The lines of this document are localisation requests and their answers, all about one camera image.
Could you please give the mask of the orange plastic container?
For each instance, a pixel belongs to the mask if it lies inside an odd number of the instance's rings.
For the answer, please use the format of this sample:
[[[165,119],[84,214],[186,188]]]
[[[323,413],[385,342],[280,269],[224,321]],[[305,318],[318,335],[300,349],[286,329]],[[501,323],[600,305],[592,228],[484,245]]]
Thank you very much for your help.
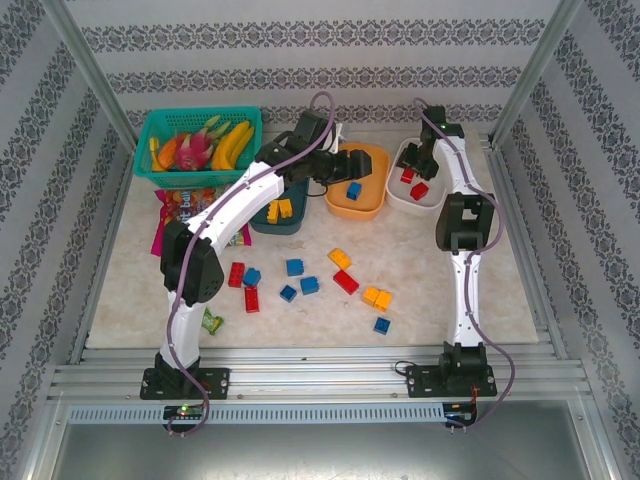
[[[372,173],[354,181],[361,186],[356,200],[350,199],[347,192],[353,180],[348,180],[328,187],[325,201],[329,212],[337,217],[354,221],[370,221],[382,208],[386,195],[386,180],[391,166],[390,155],[380,146],[348,142],[341,146],[341,151],[363,150],[372,162]]]

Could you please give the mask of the white plastic container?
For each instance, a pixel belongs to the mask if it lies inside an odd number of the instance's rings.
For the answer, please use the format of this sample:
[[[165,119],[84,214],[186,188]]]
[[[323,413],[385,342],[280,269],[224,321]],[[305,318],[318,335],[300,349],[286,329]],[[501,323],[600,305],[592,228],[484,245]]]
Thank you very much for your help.
[[[433,212],[438,212],[444,203],[447,194],[447,175],[448,170],[441,165],[434,179],[424,180],[415,175],[411,183],[401,180],[404,169],[398,166],[398,162],[402,151],[410,143],[419,143],[418,138],[407,138],[400,143],[395,157],[391,163],[389,174],[386,180],[386,201],[387,203],[400,211],[416,215],[427,216]],[[427,187],[427,193],[419,200],[415,200],[410,192],[414,186],[424,183]]]

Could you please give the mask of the dark teal plastic container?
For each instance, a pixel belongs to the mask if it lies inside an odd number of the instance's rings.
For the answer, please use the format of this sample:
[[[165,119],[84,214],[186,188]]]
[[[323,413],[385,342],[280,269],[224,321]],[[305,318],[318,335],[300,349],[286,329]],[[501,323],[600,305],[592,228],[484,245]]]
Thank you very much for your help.
[[[265,206],[251,218],[249,221],[250,226],[256,232],[267,235],[292,235],[298,232],[306,213],[308,190],[308,179],[290,185],[278,200],[290,201],[292,215],[284,218],[282,214],[279,214],[277,222],[272,224],[267,220],[269,206]]]

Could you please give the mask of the yellow toy banana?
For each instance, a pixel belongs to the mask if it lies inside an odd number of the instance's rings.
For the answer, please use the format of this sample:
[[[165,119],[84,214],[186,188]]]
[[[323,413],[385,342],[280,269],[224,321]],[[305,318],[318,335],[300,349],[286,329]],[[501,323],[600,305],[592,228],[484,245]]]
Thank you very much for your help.
[[[255,128],[247,121],[239,124],[232,132],[229,154],[227,155],[227,164],[231,170],[236,167],[237,161],[247,144],[253,137]]]
[[[213,170],[233,170],[234,166],[231,161],[231,153],[239,142],[241,136],[245,133],[246,123],[238,124],[228,135],[226,135],[217,146],[213,161]]]

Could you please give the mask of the pink toy dragon fruit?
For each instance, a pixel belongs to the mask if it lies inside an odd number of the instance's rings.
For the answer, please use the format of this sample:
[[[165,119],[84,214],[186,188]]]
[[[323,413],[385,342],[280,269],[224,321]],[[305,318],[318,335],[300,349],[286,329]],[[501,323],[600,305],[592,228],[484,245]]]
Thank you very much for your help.
[[[200,171],[212,160],[213,154],[227,132],[230,121],[221,122],[215,115],[195,133],[181,133],[174,137],[176,149],[174,167],[180,171]]]

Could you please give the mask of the colourful candy bag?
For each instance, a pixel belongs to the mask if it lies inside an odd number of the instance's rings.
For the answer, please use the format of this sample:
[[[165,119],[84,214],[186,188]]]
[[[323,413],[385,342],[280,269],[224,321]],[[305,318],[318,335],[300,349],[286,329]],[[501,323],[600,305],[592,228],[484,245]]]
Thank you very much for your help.
[[[223,193],[230,188],[207,187],[198,189],[157,189],[155,197],[160,202],[159,221],[150,253],[160,257],[163,246],[165,226],[171,220],[186,222],[193,216],[211,206]]]

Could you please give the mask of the orange toy carrot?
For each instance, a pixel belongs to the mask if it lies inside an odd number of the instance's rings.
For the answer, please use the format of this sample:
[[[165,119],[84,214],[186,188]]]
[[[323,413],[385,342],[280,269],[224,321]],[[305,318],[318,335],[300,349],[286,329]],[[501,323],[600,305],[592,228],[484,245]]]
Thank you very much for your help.
[[[163,170],[169,170],[174,164],[178,139],[176,137],[167,141],[157,154],[158,164]]]

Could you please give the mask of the teal plastic basket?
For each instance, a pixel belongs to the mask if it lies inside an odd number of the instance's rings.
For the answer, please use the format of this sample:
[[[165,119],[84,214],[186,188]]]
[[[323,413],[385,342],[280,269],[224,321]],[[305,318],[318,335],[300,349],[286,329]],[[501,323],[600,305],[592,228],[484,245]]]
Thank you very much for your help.
[[[220,121],[230,122],[229,129],[247,120],[255,129],[236,162],[236,170],[212,170],[210,165],[200,171],[181,171],[176,168],[168,172],[154,172],[150,139],[157,138],[161,146],[174,135],[180,133],[196,133],[206,120],[216,115]],[[169,108],[151,111],[142,126],[135,153],[133,172],[146,178],[160,189],[187,189],[220,187],[236,182],[253,161],[255,154],[262,146],[262,113],[256,106],[215,106],[195,108]]]

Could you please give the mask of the green crumpled wrapper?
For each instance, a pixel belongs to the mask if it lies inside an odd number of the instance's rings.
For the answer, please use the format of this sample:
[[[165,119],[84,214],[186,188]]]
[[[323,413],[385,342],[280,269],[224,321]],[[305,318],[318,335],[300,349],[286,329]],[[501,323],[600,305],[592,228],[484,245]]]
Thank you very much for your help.
[[[221,316],[213,315],[211,310],[206,307],[202,317],[201,327],[210,335],[214,336],[219,328],[224,324],[225,320]]]

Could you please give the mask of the small circuit board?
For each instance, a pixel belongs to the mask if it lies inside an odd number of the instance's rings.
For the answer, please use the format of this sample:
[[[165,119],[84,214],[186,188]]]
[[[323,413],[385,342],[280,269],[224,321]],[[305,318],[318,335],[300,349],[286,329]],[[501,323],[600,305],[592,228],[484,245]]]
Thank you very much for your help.
[[[204,414],[204,408],[200,405],[184,404],[181,406],[166,406],[163,410],[163,419],[168,421],[177,420],[201,420]]]
[[[446,423],[456,428],[469,427],[477,419],[477,404],[473,402],[445,403],[443,411]]]

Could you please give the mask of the aluminium side rail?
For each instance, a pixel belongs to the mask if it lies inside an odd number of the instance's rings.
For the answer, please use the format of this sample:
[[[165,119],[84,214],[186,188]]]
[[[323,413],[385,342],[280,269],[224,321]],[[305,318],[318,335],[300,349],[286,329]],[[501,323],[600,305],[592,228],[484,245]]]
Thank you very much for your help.
[[[100,292],[104,283],[110,256],[113,250],[120,219],[126,203],[131,179],[133,176],[134,153],[131,153],[119,178],[120,183],[117,195],[114,197],[112,210],[106,224],[106,230],[101,239],[100,248],[96,257],[96,264],[88,285],[87,295],[82,304],[79,323],[72,339],[68,352],[67,363],[78,364],[82,360],[86,339],[92,325]]]
[[[515,261],[523,282],[523,288],[534,323],[544,327],[549,334],[555,355],[566,360],[569,355],[562,341],[554,311],[538,268],[538,263],[521,213],[517,195],[513,188],[503,157],[496,150],[491,138],[486,134],[479,136],[480,144],[487,162],[498,199],[506,215],[507,230],[512,245]]]

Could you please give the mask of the aluminium frame post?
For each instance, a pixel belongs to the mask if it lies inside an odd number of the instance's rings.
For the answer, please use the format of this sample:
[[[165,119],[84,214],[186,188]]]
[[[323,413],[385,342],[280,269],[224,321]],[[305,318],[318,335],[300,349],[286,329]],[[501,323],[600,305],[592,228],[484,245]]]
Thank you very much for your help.
[[[571,25],[583,0],[559,0],[515,88],[500,113],[495,128],[488,136],[492,148],[501,145],[545,71],[565,31]]]
[[[130,151],[134,151],[137,146],[138,135],[113,91],[106,74],[101,69],[83,32],[66,5],[66,1],[39,1],[74,58],[89,87],[101,104],[120,140]]]

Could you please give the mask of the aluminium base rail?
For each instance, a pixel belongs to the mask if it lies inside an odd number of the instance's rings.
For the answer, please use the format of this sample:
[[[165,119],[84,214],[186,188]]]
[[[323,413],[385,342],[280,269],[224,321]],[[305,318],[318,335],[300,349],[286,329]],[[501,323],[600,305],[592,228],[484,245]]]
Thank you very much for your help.
[[[553,345],[508,345],[516,365],[510,400],[565,400],[592,393],[579,360],[559,357]],[[331,348],[205,348],[204,367],[230,371],[231,403],[346,403],[408,399],[402,361],[434,365],[439,346]],[[66,404],[139,402],[152,349],[87,349],[79,363],[55,368],[46,399]]]

